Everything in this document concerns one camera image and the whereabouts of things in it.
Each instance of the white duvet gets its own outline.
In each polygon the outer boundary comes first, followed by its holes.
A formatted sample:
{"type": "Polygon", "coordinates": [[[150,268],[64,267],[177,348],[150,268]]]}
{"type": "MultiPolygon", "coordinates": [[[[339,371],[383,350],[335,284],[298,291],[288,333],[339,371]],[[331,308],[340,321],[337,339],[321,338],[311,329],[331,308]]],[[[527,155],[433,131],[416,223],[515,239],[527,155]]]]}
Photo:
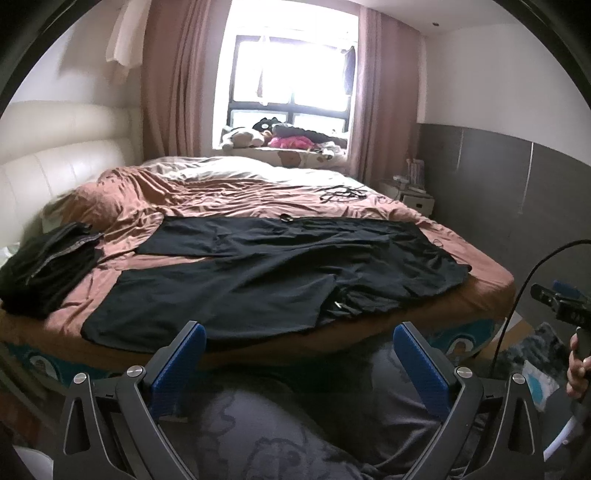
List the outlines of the white duvet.
{"type": "Polygon", "coordinates": [[[258,179],[300,187],[344,185],[373,192],[362,183],[335,171],[273,167],[246,157],[163,157],[147,161],[140,168],[146,168],[170,180],[258,179]]]}

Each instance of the silver screw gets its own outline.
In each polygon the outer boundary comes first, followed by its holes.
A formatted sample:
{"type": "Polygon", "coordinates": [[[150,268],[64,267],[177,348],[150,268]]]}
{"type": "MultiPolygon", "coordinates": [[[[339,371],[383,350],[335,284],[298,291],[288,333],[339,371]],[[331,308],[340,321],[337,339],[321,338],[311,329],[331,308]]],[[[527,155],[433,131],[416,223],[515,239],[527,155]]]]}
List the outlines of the silver screw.
{"type": "Polygon", "coordinates": [[[81,383],[84,383],[84,381],[86,380],[86,378],[87,378],[86,374],[83,374],[83,373],[76,374],[74,376],[74,383],[76,385],[79,385],[81,383]]]}
{"type": "Polygon", "coordinates": [[[144,371],[144,368],[139,366],[139,365],[134,365],[132,367],[129,367],[127,369],[127,375],[129,377],[135,378],[138,377],[142,374],[142,372],[144,371]]]}
{"type": "Polygon", "coordinates": [[[513,382],[518,385],[523,385],[525,383],[525,377],[521,374],[513,374],[513,382]]]}
{"type": "Polygon", "coordinates": [[[468,367],[460,367],[456,370],[456,372],[462,378],[471,378],[472,377],[472,370],[470,370],[468,367]]]}

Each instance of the black plush toy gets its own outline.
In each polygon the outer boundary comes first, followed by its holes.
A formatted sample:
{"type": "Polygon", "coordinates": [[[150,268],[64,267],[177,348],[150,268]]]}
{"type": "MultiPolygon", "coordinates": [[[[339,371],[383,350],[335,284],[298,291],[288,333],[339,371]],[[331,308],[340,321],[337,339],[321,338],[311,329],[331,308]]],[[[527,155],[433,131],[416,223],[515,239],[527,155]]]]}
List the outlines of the black plush toy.
{"type": "Polygon", "coordinates": [[[283,123],[283,122],[281,122],[280,120],[278,120],[276,116],[274,116],[270,120],[265,117],[262,120],[260,120],[259,122],[255,123],[252,126],[252,128],[254,130],[257,130],[260,133],[263,133],[265,130],[271,131],[273,129],[273,125],[275,125],[275,124],[281,124],[281,123],[283,123]]]}

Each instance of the white nightstand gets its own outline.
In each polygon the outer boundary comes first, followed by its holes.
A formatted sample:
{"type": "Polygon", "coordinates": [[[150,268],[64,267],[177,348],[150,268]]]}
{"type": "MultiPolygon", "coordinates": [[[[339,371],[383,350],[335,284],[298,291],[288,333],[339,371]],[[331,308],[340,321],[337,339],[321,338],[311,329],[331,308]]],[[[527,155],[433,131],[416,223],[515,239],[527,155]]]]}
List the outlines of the white nightstand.
{"type": "Polygon", "coordinates": [[[431,216],[435,207],[435,199],[428,193],[416,192],[408,187],[402,189],[399,182],[394,180],[382,180],[378,192],[402,202],[425,217],[431,216]]]}

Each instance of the drawer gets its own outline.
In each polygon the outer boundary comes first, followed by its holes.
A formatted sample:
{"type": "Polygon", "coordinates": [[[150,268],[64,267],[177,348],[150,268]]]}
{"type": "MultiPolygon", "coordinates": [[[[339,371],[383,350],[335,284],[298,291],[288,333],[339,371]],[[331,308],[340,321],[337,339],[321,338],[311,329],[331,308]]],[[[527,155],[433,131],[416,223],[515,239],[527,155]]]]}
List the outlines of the drawer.
{"type": "Polygon", "coordinates": [[[412,195],[405,195],[402,198],[402,203],[406,206],[416,210],[421,215],[428,217],[433,213],[435,207],[435,200],[424,197],[414,197],[412,195]]]}

